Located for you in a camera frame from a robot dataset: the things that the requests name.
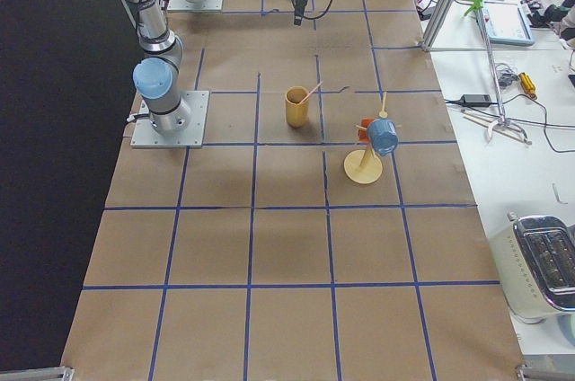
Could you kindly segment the green grabber tool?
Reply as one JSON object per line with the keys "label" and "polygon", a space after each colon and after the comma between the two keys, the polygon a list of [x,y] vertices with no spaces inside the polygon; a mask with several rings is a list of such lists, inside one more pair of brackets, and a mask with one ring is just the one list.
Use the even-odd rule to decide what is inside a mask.
{"label": "green grabber tool", "polygon": [[494,86],[495,97],[496,97],[498,115],[487,126],[487,140],[491,141],[493,133],[495,132],[496,129],[498,129],[502,132],[503,135],[513,137],[520,143],[529,146],[531,144],[531,141],[529,140],[526,131],[523,128],[521,128],[518,124],[513,123],[507,117],[505,112],[505,107],[501,96],[500,85],[493,57],[491,41],[489,39],[489,35],[486,28],[486,17],[483,10],[483,0],[467,0],[467,1],[470,2],[470,8],[465,12],[465,14],[469,14],[470,12],[475,13],[475,19],[479,26],[479,30],[485,45],[489,68],[491,71],[492,84]]}

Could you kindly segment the orange mug on tree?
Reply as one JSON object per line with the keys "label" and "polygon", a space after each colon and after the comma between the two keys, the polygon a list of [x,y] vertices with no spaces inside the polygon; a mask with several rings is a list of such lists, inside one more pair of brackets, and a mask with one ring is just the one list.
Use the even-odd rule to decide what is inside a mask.
{"label": "orange mug on tree", "polygon": [[368,127],[375,120],[375,118],[363,119],[359,125],[356,126],[358,129],[358,141],[360,143],[367,144],[369,142]]}

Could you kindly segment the yellow handled screwdriver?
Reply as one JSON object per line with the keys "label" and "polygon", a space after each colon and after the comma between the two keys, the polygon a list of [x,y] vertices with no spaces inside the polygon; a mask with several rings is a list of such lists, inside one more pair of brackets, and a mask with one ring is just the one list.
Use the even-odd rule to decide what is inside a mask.
{"label": "yellow handled screwdriver", "polygon": [[526,94],[530,99],[536,100],[536,88],[531,77],[525,72],[522,72],[518,74],[518,78],[524,94]]}

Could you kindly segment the blue framed tablet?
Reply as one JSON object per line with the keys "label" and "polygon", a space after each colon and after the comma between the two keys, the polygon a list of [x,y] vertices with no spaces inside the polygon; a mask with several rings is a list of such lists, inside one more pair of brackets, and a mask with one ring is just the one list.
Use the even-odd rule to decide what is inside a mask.
{"label": "blue framed tablet", "polygon": [[483,14],[491,43],[521,47],[535,44],[529,20],[518,4],[484,1]]}

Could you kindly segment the yellow wooden cup tree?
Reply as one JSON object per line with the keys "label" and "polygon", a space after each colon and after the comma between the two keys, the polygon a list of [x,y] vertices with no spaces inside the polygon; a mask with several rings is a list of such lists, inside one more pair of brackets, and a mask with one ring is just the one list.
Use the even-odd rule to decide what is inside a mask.
{"label": "yellow wooden cup tree", "polygon": [[[385,109],[387,92],[383,93],[381,110],[378,118],[389,119]],[[364,150],[355,150],[347,154],[344,159],[344,171],[354,182],[360,184],[370,184],[376,182],[383,172],[382,156],[378,155],[370,142]]]}

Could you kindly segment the silver toaster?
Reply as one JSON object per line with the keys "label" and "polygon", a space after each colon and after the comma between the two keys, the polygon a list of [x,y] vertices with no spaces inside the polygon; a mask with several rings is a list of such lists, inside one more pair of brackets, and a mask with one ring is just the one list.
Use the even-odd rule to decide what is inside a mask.
{"label": "silver toaster", "polygon": [[489,239],[512,314],[523,323],[574,313],[574,227],[549,215],[515,217]]}

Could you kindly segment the blue mug on tree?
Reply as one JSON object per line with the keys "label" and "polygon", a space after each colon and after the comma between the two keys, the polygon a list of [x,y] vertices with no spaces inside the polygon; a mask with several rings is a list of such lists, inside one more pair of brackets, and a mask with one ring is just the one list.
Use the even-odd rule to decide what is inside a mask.
{"label": "blue mug on tree", "polygon": [[380,156],[390,155],[399,144],[396,126],[390,119],[373,120],[367,127],[367,135],[371,146]]}

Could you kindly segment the yellow bamboo holder cup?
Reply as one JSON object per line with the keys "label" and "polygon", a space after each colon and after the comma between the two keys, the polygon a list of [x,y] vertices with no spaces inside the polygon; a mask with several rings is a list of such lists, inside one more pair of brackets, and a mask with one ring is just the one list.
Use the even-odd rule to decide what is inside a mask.
{"label": "yellow bamboo holder cup", "polygon": [[285,96],[286,122],[291,128],[302,128],[308,121],[308,90],[303,86],[289,88]]}

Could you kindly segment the black power adapter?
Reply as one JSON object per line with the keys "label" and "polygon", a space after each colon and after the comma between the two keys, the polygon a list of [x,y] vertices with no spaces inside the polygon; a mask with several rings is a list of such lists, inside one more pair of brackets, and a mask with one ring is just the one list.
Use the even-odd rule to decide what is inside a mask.
{"label": "black power adapter", "polygon": [[460,101],[463,106],[474,108],[487,108],[492,105],[491,97],[488,94],[464,94]]}

